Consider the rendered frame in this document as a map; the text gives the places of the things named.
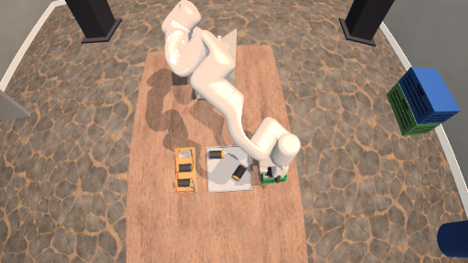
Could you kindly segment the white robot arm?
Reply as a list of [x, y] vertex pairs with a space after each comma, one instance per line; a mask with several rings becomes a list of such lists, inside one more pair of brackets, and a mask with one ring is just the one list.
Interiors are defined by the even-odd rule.
[[299, 139], [270, 117], [263, 119], [250, 139], [245, 135], [241, 124], [244, 96], [226, 80], [235, 68], [229, 45], [221, 42], [221, 36], [217, 39], [197, 27], [200, 20], [187, 0], [181, 0], [167, 16], [161, 27], [167, 65], [179, 77], [192, 74], [191, 87], [224, 115], [231, 139], [259, 161], [260, 174], [272, 166], [285, 171], [300, 150]]

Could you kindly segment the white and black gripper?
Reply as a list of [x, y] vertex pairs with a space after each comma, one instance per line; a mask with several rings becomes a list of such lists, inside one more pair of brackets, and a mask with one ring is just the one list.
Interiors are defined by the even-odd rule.
[[279, 183], [280, 178], [286, 175], [288, 168], [289, 168], [289, 165], [286, 167], [286, 170], [283, 171], [282, 168], [279, 168], [278, 166], [272, 166], [270, 177], [274, 178], [276, 183]]

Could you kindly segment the green open box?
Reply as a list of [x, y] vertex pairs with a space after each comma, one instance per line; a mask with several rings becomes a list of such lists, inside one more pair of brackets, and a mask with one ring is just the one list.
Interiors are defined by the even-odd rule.
[[[287, 178], [288, 178], [288, 176], [286, 174], [284, 177], [280, 178], [280, 182], [285, 182], [285, 180]], [[265, 174], [261, 174], [261, 183], [262, 184], [269, 184], [269, 183], [276, 183], [276, 182], [275, 182], [275, 179], [273, 179], [272, 177], [266, 176]]]

